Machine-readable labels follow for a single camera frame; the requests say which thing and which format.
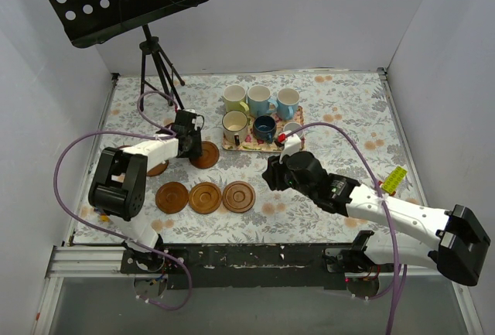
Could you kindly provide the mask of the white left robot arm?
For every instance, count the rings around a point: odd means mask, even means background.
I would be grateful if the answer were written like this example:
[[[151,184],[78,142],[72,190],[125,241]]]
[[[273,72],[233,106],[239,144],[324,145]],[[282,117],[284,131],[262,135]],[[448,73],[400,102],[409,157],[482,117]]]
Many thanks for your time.
[[[129,239],[127,246],[138,254],[139,265],[158,272],[165,255],[155,246],[159,235],[140,211],[145,202],[147,173],[174,158],[197,159],[202,155],[202,127],[193,110],[176,112],[173,138],[155,137],[124,149],[107,147],[101,153],[88,200],[104,212]]]

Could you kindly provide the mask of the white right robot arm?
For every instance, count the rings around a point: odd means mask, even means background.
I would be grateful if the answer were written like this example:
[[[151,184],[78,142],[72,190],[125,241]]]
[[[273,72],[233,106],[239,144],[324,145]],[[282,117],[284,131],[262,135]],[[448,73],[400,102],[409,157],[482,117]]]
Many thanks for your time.
[[[394,197],[381,199],[377,191],[355,179],[328,173],[307,151],[271,156],[263,179],[272,191],[291,188],[318,208],[344,217],[392,226],[389,240],[360,233],[343,254],[347,271],[367,271],[398,258],[403,265],[437,269],[461,285],[477,285],[491,244],[474,212],[455,205],[452,210],[415,205]]]

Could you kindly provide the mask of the floral serving tray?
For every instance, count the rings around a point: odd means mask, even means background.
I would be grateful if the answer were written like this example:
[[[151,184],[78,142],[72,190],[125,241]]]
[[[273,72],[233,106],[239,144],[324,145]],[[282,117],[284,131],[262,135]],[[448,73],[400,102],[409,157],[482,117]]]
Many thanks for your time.
[[[271,117],[276,123],[276,133],[278,136],[282,133],[284,127],[291,122],[296,122],[300,125],[304,124],[303,108],[301,105],[298,106],[294,116],[290,120],[282,120],[276,113],[271,114]],[[222,148],[230,151],[244,151],[244,152],[274,152],[280,153],[282,147],[278,147],[274,142],[267,143],[254,136],[253,124],[255,118],[249,113],[244,113],[243,111],[234,111],[234,115],[227,119],[231,121],[235,129],[239,129],[238,132],[232,132],[230,126],[225,127],[222,125],[224,130],[224,136],[222,141]]]

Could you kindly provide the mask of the dark blue glazed mug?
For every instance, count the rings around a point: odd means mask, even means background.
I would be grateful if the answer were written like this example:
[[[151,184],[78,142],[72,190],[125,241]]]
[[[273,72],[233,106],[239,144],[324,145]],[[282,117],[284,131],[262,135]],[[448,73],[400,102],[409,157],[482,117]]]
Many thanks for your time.
[[[275,119],[268,115],[259,116],[254,120],[253,134],[258,140],[273,143],[277,125]]]

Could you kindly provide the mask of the yellow-green mug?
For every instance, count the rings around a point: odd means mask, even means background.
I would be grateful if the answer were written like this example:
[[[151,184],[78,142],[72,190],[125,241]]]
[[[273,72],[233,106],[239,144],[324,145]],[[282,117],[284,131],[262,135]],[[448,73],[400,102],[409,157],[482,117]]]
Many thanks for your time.
[[[246,102],[247,93],[242,86],[231,85],[226,87],[222,98],[226,112],[240,111],[246,114],[249,111],[249,107]]]

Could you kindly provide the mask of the floral tablecloth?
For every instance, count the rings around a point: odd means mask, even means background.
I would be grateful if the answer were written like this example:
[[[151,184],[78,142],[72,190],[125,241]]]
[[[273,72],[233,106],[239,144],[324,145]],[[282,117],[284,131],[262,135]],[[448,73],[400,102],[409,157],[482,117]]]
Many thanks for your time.
[[[206,119],[202,138],[217,146],[223,144],[223,93],[234,85],[245,90],[263,86],[272,94],[284,88],[297,90],[307,124],[305,147],[331,173],[371,184],[373,179],[385,179],[397,166],[409,166],[377,73],[189,75],[185,85],[178,87],[179,95],[185,106],[199,108]],[[221,149],[218,162],[209,169],[173,160],[164,173],[147,180],[143,213],[168,243],[350,242],[361,230],[388,235],[388,229],[378,224],[323,212],[294,190],[270,191],[261,176],[267,158],[265,152]],[[236,180],[251,184],[256,192],[254,206],[242,214],[226,207],[208,215],[190,207],[165,214],[155,204],[156,191],[170,181],[187,188],[202,182],[224,188]]]

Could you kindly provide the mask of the light blue mug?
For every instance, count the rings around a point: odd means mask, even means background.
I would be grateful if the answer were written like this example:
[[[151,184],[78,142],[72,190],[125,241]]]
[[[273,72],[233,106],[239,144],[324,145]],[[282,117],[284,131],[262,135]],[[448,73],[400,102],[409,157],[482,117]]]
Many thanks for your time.
[[[271,115],[278,108],[278,103],[272,97],[270,90],[261,85],[253,86],[248,90],[247,105],[250,114],[255,118],[263,115]]]

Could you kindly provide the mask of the blue mug with white interior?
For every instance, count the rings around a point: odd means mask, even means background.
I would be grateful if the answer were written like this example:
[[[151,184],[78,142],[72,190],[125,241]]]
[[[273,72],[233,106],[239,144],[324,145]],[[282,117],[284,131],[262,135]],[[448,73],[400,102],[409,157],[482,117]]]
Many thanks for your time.
[[[282,88],[277,94],[277,116],[281,120],[292,120],[299,107],[300,95],[293,88]]]

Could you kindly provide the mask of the lime green toy brick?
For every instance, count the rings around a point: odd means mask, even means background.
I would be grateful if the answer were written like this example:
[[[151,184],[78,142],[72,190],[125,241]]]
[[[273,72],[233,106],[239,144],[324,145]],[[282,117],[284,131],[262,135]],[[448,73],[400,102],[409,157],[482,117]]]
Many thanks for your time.
[[[401,166],[397,166],[385,179],[385,181],[381,184],[381,189],[393,196],[395,194],[396,189],[402,182],[402,180],[407,175],[407,170]]]

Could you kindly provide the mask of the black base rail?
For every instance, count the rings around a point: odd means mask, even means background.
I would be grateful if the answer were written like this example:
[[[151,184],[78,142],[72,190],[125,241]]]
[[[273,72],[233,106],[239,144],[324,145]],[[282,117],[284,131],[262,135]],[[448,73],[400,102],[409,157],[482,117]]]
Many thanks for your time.
[[[322,244],[169,244],[193,288],[323,287],[343,290],[347,275],[377,281],[362,246]]]

